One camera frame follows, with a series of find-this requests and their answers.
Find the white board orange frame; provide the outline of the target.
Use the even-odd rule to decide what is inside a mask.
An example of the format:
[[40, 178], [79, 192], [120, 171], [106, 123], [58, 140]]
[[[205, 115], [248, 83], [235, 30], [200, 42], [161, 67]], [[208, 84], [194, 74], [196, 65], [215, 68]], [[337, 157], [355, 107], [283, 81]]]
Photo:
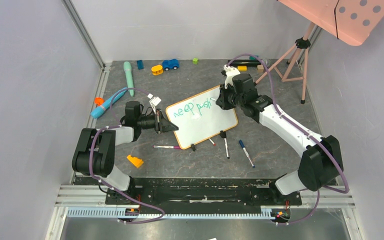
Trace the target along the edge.
[[179, 128], [174, 135], [182, 150], [237, 126], [234, 109], [223, 110], [210, 100], [219, 97], [219, 88], [215, 86], [166, 108], [168, 120]]

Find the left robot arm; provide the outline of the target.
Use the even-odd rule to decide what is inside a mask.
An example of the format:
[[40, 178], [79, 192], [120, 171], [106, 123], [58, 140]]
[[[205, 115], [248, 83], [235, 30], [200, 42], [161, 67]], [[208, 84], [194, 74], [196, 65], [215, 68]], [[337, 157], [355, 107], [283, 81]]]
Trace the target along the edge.
[[72, 159], [75, 172], [118, 189], [117, 196], [125, 204], [136, 200], [137, 190], [130, 186], [132, 177], [115, 166], [116, 146], [137, 141], [143, 130], [155, 130], [158, 134], [179, 130], [178, 126], [164, 117], [161, 109], [157, 108], [148, 114], [143, 113], [143, 109], [140, 102], [129, 101], [121, 118], [122, 125], [102, 129], [83, 128]]

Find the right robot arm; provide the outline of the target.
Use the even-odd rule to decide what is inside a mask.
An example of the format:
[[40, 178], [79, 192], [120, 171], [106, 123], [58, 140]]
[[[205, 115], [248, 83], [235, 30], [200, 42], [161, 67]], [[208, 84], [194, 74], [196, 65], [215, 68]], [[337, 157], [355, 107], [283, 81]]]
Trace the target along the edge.
[[281, 137], [301, 158], [297, 170], [276, 179], [269, 189], [273, 203], [282, 204], [296, 191], [316, 192], [336, 177], [345, 177], [338, 139], [314, 133], [292, 119], [273, 99], [258, 94], [250, 74], [227, 75], [219, 89], [216, 104], [221, 109], [240, 108], [247, 117]]

